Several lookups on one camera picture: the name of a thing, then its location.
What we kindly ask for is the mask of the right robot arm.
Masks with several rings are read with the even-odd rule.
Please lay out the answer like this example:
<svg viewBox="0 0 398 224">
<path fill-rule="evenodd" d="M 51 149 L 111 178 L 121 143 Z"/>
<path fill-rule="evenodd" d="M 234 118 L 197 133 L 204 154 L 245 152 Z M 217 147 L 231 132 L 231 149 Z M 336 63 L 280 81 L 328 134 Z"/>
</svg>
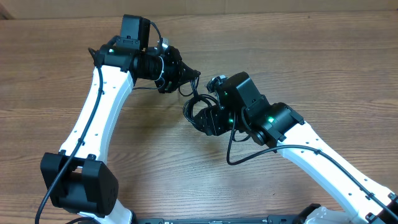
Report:
<svg viewBox="0 0 398 224">
<path fill-rule="evenodd" d="M 306 172 L 341 206 L 342 211 L 311 204 L 294 223 L 397 223 L 397 194 L 357 170 L 333 150 L 311 125 L 285 103 L 270 104 L 246 72 L 214 77 L 210 95 L 197 95 L 207 107 L 191 116 L 194 127 L 208 136 L 246 133 L 261 150 L 236 166 L 268 152 L 279 153 Z"/>
</svg>

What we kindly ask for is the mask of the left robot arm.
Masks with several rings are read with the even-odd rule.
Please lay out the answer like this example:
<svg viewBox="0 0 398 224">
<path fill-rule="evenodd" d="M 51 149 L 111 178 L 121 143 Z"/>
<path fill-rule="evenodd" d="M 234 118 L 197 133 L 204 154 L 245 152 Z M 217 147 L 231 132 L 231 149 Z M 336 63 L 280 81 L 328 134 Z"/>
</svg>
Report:
<svg viewBox="0 0 398 224">
<path fill-rule="evenodd" d="M 155 23 L 144 17 L 124 15 L 120 34 L 100 49 L 90 49 L 94 69 L 85 104 L 59 151 L 45 153 L 41 160 L 44 202 L 78 214 L 80 223 L 136 222 L 118 200 L 119 183 L 107 160 L 118 116 L 137 80 L 152 80 L 155 90 L 171 93 L 200 76 L 165 38 L 149 46 L 153 28 Z"/>
</svg>

